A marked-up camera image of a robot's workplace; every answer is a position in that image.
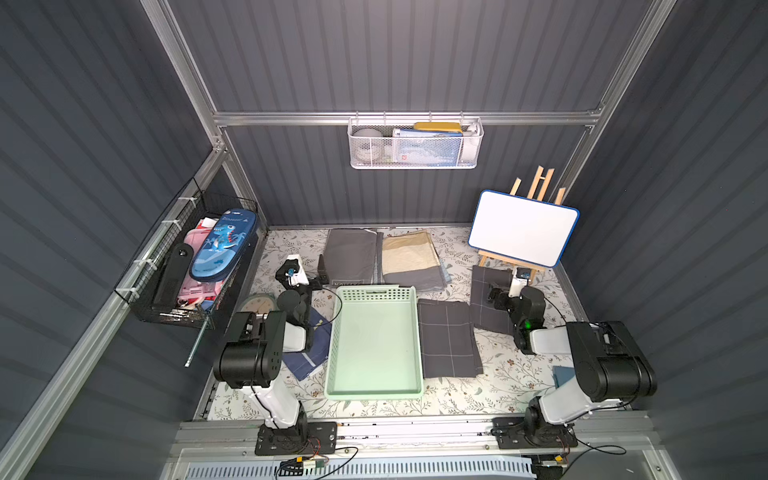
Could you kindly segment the dark grey checked pillowcase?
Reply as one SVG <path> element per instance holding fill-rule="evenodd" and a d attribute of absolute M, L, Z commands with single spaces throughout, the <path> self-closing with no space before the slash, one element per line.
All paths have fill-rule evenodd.
<path fill-rule="evenodd" d="M 467 303 L 419 299 L 417 313 L 425 379 L 483 373 Z"/>

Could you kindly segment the beige and grey pillowcase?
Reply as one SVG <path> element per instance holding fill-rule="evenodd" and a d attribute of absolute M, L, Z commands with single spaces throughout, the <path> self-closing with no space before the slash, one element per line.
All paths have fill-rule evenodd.
<path fill-rule="evenodd" d="M 417 292 L 443 290 L 448 284 L 432 236 L 425 230 L 384 238 L 381 267 L 386 284 L 414 287 Z"/>

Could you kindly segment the mint green plastic basket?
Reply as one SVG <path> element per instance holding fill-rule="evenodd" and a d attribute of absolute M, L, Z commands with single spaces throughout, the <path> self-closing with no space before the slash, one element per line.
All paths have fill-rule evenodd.
<path fill-rule="evenodd" d="M 417 292 L 344 286 L 337 302 L 324 393 L 332 401 L 409 400 L 424 394 Z"/>

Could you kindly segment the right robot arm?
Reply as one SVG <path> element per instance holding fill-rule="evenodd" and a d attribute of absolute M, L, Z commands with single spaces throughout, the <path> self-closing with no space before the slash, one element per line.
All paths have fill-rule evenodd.
<path fill-rule="evenodd" d="M 655 394 L 655 372 L 626 326 L 618 321 L 572 321 L 547 328 L 544 313 L 551 303 L 529 284 L 528 274 L 492 270 L 486 301 L 505 314 L 491 328 L 513 337 L 529 356 L 568 355 L 574 376 L 550 393 L 529 402 L 522 423 L 528 438 L 539 431 L 561 432 L 595 411 L 622 408 Z"/>

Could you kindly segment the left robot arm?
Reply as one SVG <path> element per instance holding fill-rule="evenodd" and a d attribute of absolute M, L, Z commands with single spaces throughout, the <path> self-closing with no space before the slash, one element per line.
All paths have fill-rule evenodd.
<path fill-rule="evenodd" d="M 298 254 L 286 258 L 275 278 L 284 288 L 276 307 L 266 314 L 233 314 L 213 375 L 229 388 L 245 391 L 267 428 L 297 435 L 306 414 L 279 375 L 284 353 L 307 353 L 313 346 L 310 311 L 317 283 L 307 277 Z"/>

